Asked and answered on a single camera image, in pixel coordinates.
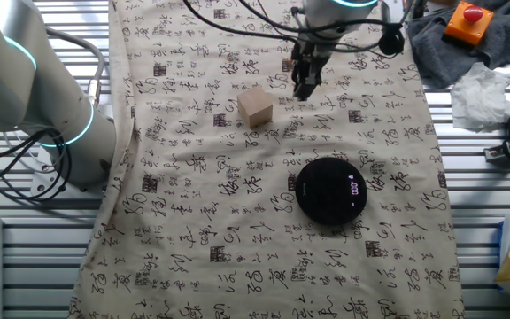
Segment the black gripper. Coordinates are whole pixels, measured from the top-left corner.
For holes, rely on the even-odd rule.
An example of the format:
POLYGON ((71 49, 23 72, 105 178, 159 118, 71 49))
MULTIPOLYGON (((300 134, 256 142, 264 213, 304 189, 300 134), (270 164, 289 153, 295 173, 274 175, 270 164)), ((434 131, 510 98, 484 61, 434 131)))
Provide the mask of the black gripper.
POLYGON ((315 51, 315 47, 314 43, 298 42, 294 44, 291 52, 291 79, 294 82, 293 97, 297 100, 303 99, 301 93, 303 84, 305 101, 321 85, 321 71, 328 62, 328 58, 319 56, 315 51))

